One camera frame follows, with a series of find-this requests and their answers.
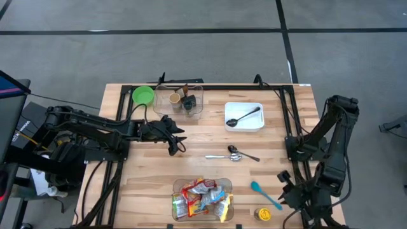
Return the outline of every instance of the snack bag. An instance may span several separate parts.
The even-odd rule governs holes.
[[[219,217],[221,223],[223,223],[227,217],[232,196],[233,194],[227,193],[225,199],[216,203],[214,206],[214,214]]]
[[[205,194],[216,187],[215,180],[198,178],[184,185],[183,190],[194,194]]]
[[[202,195],[201,200],[201,209],[203,209],[206,205],[214,204],[224,197],[224,191],[222,186],[218,186],[209,190],[208,193]]]
[[[188,205],[188,217],[196,216],[200,213],[207,214],[209,212],[206,207],[201,209],[201,194],[194,194],[185,190],[182,191],[182,194],[184,197],[186,197],[186,202]]]
[[[177,219],[188,215],[188,205],[180,193],[172,194],[172,208],[176,212]]]

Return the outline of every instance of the teal spatula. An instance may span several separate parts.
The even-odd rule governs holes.
[[[256,191],[256,192],[262,194],[263,196],[265,196],[271,203],[274,204],[274,206],[275,206],[278,210],[280,210],[280,211],[282,210],[281,204],[278,203],[278,202],[276,202],[276,201],[274,201],[274,200],[273,200],[271,197],[269,197],[265,192],[263,192],[263,190],[260,188],[260,184],[259,184],[259,183],[255,182],[255,181],[252,181],[252,183],[250,184],[250,187],[251,187],[254,191]]]

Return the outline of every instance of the gray floor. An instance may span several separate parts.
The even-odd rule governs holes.
[[[283,0],[283,7],[289,28],[407,27],[401,0]],[[0,21],[3,31],[196,27],[279,27],[279,18],[275,1],[265,0],[13,0]],[[312,84],[320,112],[330,95],[359,99],[348,148],[353,191],[343,204],[348,225],[405,228],[407,141],[379,133],[378,124],[407,113],[407,33],[290,39],[299,82]],[[0,68],[30,78],[34,93],[94,106],[106,83],[155,81],[164,71],[173,80],[243,83],[260,73],[269,83],[290,82],[280,34],[1,36],[0,52]],[[41,229],[69,226],[75,195],[65,202],[65,214],[54,200],[31,202],[24,221]],[[13,206],[0,228],[10,228]]]

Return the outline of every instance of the white box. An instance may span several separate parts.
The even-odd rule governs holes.
[[[226,122],[232,118],[238,119],[256,107],[260,111],[250,114],[238,121],[236,127],[229,127]],[[227,102],[224,105],[224,127],[231,132],[257,132],[265,126],[263,106],[257,102]]]

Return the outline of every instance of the monitor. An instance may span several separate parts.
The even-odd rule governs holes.
[[[30,89],[0,70],[0,99],[29,93]]]

